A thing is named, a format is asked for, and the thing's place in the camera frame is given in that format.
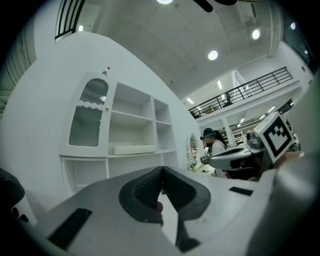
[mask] railing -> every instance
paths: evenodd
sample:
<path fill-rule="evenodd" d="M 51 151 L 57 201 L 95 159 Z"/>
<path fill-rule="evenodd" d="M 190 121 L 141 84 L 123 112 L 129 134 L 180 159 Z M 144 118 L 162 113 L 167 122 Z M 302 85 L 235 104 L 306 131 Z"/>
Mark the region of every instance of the railing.
<path fill-rule="evenodd" d="M 73 34 L 77 30 L 78 19 L 86 0 L 64 0 L 58 15 L 55 39 Z"/>
<path fill-rule="evenodd" d="M 283 67 L 190 108 L 189 112 L 197 119 L 283 84 L 292 78 L 287 67 Z"/>

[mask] fluorescent light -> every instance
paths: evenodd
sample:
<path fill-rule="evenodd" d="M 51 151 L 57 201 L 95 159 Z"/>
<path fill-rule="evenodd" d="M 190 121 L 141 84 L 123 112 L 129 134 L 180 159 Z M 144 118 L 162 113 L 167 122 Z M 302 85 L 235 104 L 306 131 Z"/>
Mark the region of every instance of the fluorescent light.
<path fill-rule="evenodd" d="M 252 32 L 252 38 L 254 40 L 257 40 L 258 38 L 260 37 L 260 30 L 259 29 L 256 29 Z"/>
<path fill-rule="evenodd" d="M 268 111 L 268 113 L 271 112 L 275 107 L 276 107 L 276 106 L 273 106 L 272 108 L 270 108 L 270 110 Z"/>
<path fill-rule="evenodd" d="M 160 4 L 164 4 L 164 5 L 167 5 L 167 4 L 170 4 L 173 0 L 157 0 Z"/>
<path fill-rule="evenodd" d="M 188 102 L 190 102 L 191 104 L 193 104 L 194 102 L 191 100 L 191 99 L 189 99 L 189 98 L 187 98 L 186 99 Z"/>
<path fill-rule="evenodd" d="M 220 80 L 218 80 L 218 86 L 219 86 L 219 88 L 221 90 L 222 89 L 222 84 L 221 84 Z"/>
<path fill-rule="evenodd" d="M 212 50 L 208 54 L 208 58 L 210 61 L 214 61 L 216 58 L 218 58 L 218 52 L 216 50 Z"/>
<path fill-rule="evenodd" d="M 290 25 L 290 28 L 292 29 L 292 30 L 295 30 L 296 29 L 296 23 L 291 23 L 291 25 Z"/>

